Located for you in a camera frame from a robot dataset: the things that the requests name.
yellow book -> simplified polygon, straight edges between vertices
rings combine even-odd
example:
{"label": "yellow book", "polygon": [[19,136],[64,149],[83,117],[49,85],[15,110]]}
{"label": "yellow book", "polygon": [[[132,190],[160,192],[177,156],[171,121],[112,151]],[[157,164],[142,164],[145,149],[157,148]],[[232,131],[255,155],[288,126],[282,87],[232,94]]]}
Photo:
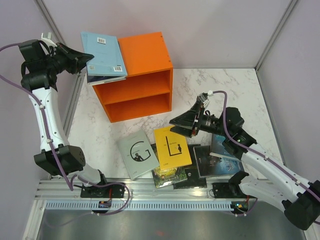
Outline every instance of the yellow book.
{"label": "yellow book", "polygon": [[192,164],[186,138],[170,131],[173,126],[154,130],[161,170]]}

gray book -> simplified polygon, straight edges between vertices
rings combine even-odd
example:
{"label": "gray book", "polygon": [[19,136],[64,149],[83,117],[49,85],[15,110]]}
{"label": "gray book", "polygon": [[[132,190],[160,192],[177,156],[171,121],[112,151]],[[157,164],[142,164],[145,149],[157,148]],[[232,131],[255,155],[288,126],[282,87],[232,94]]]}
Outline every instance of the gray book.
{"label": "gray book", "polygon": [[124,164],[133,180],[159,166],[144,131],[140,130],[117,142]]}

light blue book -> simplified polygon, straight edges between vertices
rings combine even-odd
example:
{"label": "light blue book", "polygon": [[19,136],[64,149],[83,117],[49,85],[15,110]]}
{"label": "light blue book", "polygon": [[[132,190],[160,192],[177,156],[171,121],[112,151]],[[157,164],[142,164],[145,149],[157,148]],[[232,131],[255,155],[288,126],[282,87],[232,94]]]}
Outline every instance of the light blue book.
{"label": "light blue book", "polygon": [[81,32],[83,50],[94,55],[87,62],[87,83],[104,84],[127,77],[127,70],[116,36]]}

shelf compartment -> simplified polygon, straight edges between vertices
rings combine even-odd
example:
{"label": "shelf compartment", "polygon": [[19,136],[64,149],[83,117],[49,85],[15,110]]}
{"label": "shelf compartment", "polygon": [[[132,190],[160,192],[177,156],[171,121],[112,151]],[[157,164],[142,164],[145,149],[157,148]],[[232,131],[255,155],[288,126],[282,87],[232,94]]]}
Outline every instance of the shelf compartment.
{"label": "shelf compartment", "polygon": [[170,93],[106,104],[111,123],[171,111]]}
{"label": "shelf compartment", "polygon": [[170,70],[158,71],[129,76],[125,80],[99,84],[93,88],[102,98],[102,104],[114,104],[169,93],[170,75]]}

cable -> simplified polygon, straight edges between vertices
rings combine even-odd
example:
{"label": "cable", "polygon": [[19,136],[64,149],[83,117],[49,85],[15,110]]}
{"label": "cable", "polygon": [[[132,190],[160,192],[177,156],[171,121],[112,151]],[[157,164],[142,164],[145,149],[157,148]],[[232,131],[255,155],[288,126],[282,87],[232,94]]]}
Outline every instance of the cable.
{"label": "cable", "polygon": [[109,190],[109,200],[108,201],[111,200],[111,195],[112,195],[112,188],[110,188],[110,190]]}
{"label": "cable", "polygon": [[[4,50],[4,49],[10,48],[10,47],[19,46],[20,44],[21,43],[13,43],[13,44],[9,44],[9,45],[3,46],[3,47],[0,48],[0,52],[2,50]],[[19,86],[18,84],[14,83],[14,82],[6,79],[1,74],[0,74],[0,79],[2,79],[6,83],[8,83],[8,84],[10,84],[10,85],[12,85],[12,86],[14,86],[14,87],[16,87],[18,89],[26,92],[27,94],[29,94],[36,101],[36,103],[39,105],[39,107],[42,105],[41,102],[39,101],[39,99],[32,92],[24,89],[22,86]],[[44,125],[44,131],[45,131],[46,138],[50,140],[51,136],[50,136],[50,133],[49,133],[49,126],[48,126],[48,121],[47,121],[45,109],[43,107],[40,107],[40,111],[41,111],[41,115],[42,115],[42,119],[43,119],[43,125]],[[62,176],[63,176],[63,178],[64,178],[64,180],[66,182],[66,184],[68,185],[69,189],[71,191],[73,191],[74,187],[72,186],[71,182],[69,181],[69,179],[68,179],[68,177],[67,177],[67,175],[66,175],[66,173],[65,173],[65,171],[64,171],[64,169],[63,169],[63,167],[62,167],[62,165],[61,165],[61,163],[59,161],[59,158],[57,156],[57,153],[55,151],[55,147],[54,147],[53,143],[49,142],[49,146],[51,148],[53,157],[54,157],[54,159],[56,161],[56,164],[58,165],[58,168],[59,168],[59,170],[60,170],[60,172],[61,172],[61,174],[62,174]]]}
{"label": "cable", "polygon": [[319,203],[320,203],[320,197],[318,197],[313,191],[311,191],[307,186],[305,186],[303,183],[299,182],[298,179],[296,179],[293,175],[291,175],[289,172],[287,172],[285,169],[283,169],[279,164],[277,164],[275,161],[273,161],[272,159],[270,159],[269,157],[266,158],[265,155],[263,155],[262,153],[248,147],[245,146],[239,142],[237,142],[236,140],[234,140],[229,132],[228,132],[228,128],[227,128],[227,122],[226,122],[226,109],[227,109],[227,98],[228,95],[225,91],[222,90],[218,90],[218,91],[213,91],[213,92],[208,92],[208,95],[211,94],[224,94],[224,102],[223,102],[223,112],[222,112],[222,118],[223,118],[223,129],[225,131],[226,136],[230,139],[230,141],[232,141],[234,144],[253,152],[254,154],[259,155],[260,157],[266,159],[267,161],[269,161],[272,165],[276,166],[280,171],[282,171],[285,175],[287,175],[288,177],[290,177],[293,181],[295,181],[298,185],[300,185],[303,189],[305,189],[308,193],[310,193]]}
{"label": "cable", "polygon": [[48,54],[50,54],[50,48],[48,47],[48,45],[42,40],[39,40],[39,43],[45,48]]}
{"label": "cable", "polygon": [[211,191],[213,192],[214,190],[213,190],[213,189],[210,189],[210,190],[209,190],[209,195],[210,195],[212,198],[215,198],[215,196],[212,196],[212,195],[211,195],[211,193],[210,193]]}
{"label": "cable", "polygon": [[[19,46],[20,44],[21,43],[13,43],[13,44],[9,44],[9,45],[3,46],[3,47],[0,48],[0,52],[2,50],[10,48],[10,47]],[[26,92],[27,94],[29,94],[36,101],[36,103],[39,105],[39,107],[42,105],[40,100],[32,92],[26,90],[25,88],[23,88],[22,86],[19,86],[18,84],[14,83],[14,82],[6,79],[1,74],[0,74],[0,79],[4,80],[6,83],[8,83],[8,84],[10,84],[10,85],[12,85],[12,86],[24,91],[24,92]],[[46,112],[45,112],[43,107],[40,107],[40,111],[41,111],[41,115],[42,115],[42,119],[43,119],[43,125],[44,125],[44,131],[45,131],[46,138],[51,140],[51,136],[50,136],[50,132],[49,132],[49,125],[48,125],[48,121],[47,121],[47,117],[46,117]],[[56,150],[55,150],[55,147],[54,147],[52,141],[49,142],[49,146],[50,146],[50,149],[52,151],[54,160],[55,160],[55,162],[56,162],[56,164],[57,164],[57,166],[58,166],[58,168],[59,168],[59,170],[60,170],[60,172],[61,172],[61,174],[62,174],[62,176],[63,176],[63,178],[65,180],[65,182],[66,182],[66,184],[68,185],[69,189],[71,191],[73,191],[74,190],[73,181],[77,177],[77,175],[73,175],[71,180],[69,181],[69,179],[68,179],[68,177],[67,177],[67,175],[66,175],[66,173],[64,171],[64,168],[62,167],[62,165],[61,165],[61,163],[59,161],[59,158],[57,156],[57,153],[56,153]],[[124,185],[123,183],[113,182],[113,183],[109,183],[109,184],[106,184],[106,185],[96,185],[96,184],[93,184],[93,183],[89,183],[89,184],[91,184],[92,186],[98,187],[98,188],[103,188],[103,187],[111,186],[111,185],[121,185],[121,186],[124,186],[127,189],[127,191],[128,191],[128,200],[127,200],[127,202],[124,204],[124,206],[122,206],[122,208],[120,208],[120,210],[118,209],[116,211],[113,211],[112,214],[120,212],[129,202],[130,191],[129,191],[129,188],[126,185]]]}
{"label": "cable", "polygon": [[249,204],[249,201],[247,201],[247,200],[245,201],[245,203],[244,203],[244,204],[247,204],[247,205],[248,205],[248,207],[247,207],[247,210],[246,210],[246,211],[241,210],[239,206],[237,206],[237,208],[236,208],[236,209],[238,209],[240,212],[242,212],[242,213],[246,214],[246,213],[248,212],[248,210],[250,209],[250,204]]}
{"label": "cable", "polygon": [[89,182],[89,181],[83,179],[81,176],[78,176],[78,179],[79,179],[81,182],[85,183],[85,184],[90,184],[90,185],[95,186],[95,187],[98,187],[98,188],[105,188],[105,187],[109,187],[109,186],[112,186],[112,185],[120,185],[120,186],[125,187],[125,189],[127,190],[127,192],[128,192],[128,198],[127,198],[127,200],[125,201],[125,203],[124,203],[124,205],[123,205],[122,207],[120,207],[119,209],[117,209],[117,210],[115,210],[115,211],[112,211],[112,212],[94,213],[94,214],[96,214],[96,215],[98,215],[98,216],[99,216],[99,215],[107,216],[107,215],[117,214],[117,213],[121,212],[121,210],[124,209],[124,208],[128,205],[128,203],[129,203],[129,201],[130,201],[130,197],[131,197],[131,195],[130,195],[130,190],[129,190],[129,188],[127,187],[127,185],[125,185],[125,184],[123,184],[123,183],[121,183],[121,182],[112,182],[112,183],[107,183],[107,184],[105,184],[105,185],[97,185],[97,184],[94,184],[93,182]]}
{"label": "cable", "polygon": [[92,212],[83,213],[83,214],[81,214],[81,215],[79,215],[79,216],[77,216],[77,217],[75,217],[75,218],[73,218],[73,219],[71,219],[71,220],[69,220],[69,221],[67,221],[67,222],[65,222],[65,223],[58,224],[58,225],[51,225],[50,223],[48,223],[47,218],[44,218],[44,223],[45,223],[49,228],[51,228],[51,229],[56,229],[56,228],[60,228],[60,227],[63,227],[63,226],[65,226],[65,225],[68,225],[68,224],[70,224],[70,223],[72,223],[72,222],[74,222],[74,221],[76,221],[76,220],[78,220],[78,219],[80,219],[80,218],[82,218],[82,217],[84,217],[84,216],[88,216],[88,215],[92,215]]}
{"label": "cable", "polygon": [[258,198],[255,199],[253,206],[250,209],[248,209],[248,211],[246,211],[245,213],[234,214],[234,213],[232,213],[232,212],[230,213],[228,211],[224,211],[223,213],[229,214],[229,215],[234,215],[235,217],[246,217],[255,208],[257,202],[258,202]]}

